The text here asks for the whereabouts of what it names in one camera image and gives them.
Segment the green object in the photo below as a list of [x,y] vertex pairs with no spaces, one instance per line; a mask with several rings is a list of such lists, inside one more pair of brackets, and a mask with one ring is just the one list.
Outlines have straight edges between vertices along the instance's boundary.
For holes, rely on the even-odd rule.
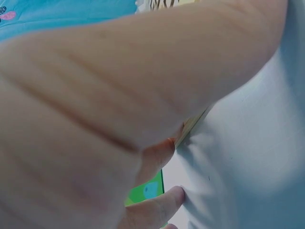
[[157,197],[163,193],[164,193],[163,177],[162,177],[162,171],[160,171],[149,182],[133,188],[129,193],[129,197],[125,201],[125,205],[128,206],[134,203],[139,203],[142,202],[143,200]]

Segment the white fabric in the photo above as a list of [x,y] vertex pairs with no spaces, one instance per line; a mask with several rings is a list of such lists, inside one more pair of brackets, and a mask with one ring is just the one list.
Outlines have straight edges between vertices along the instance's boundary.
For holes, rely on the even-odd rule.
[[304,2],[290,2],[273,59],[177,149],[189,229],[305,229]]

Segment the hand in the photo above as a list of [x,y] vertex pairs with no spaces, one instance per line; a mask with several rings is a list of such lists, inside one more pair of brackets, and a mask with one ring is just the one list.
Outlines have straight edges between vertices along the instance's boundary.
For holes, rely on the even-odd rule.
[[[167,139],[161,144],[144,150],[143,163],[135,185],[140,185],[152,179],[167,164],[173,153],[173,139]],[[174,215],[183,202],[183,189],[174,187],[160,197],[127,207],[118,229],[159,229]],[[174,225],[165,227],[165,229],[175,228]]]
[[[1,225],[163,224],[183,201],[178,188],[127,211],[123,205],[147,179],[139,178],[143,149],[262,68],[280,42],[286,4],[206,0],[2,44]],[[135,217],[147,208],[154,213]]]

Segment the pink pattern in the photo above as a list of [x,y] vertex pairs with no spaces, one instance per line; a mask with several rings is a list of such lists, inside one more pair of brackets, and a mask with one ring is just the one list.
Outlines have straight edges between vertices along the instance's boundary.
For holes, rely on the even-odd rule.
[[15,11],[10,11],[10,12],[0,15],[0,19],[3,19],[3,20],[12,20],[15,17],[16,17]]

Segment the finger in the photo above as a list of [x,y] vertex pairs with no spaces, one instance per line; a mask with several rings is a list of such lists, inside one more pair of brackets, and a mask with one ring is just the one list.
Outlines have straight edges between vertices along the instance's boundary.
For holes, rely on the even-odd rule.
[[162,143],[144,150],[142,166],[135,186],[141,185],[154,178],[172,158],[175,152],[174,139],[168,138]]
[[203,0],[21,38],[2,46],[1,74],[83,127],[144,149],[262,68],[286,5]]
[[181,187],[173,187],[167,193],[126,208],[126,215],[118,229],[157,229],[177,212],[185,199]]
[[178,228],[173,224],[168,224],[163,229],[178,229]]

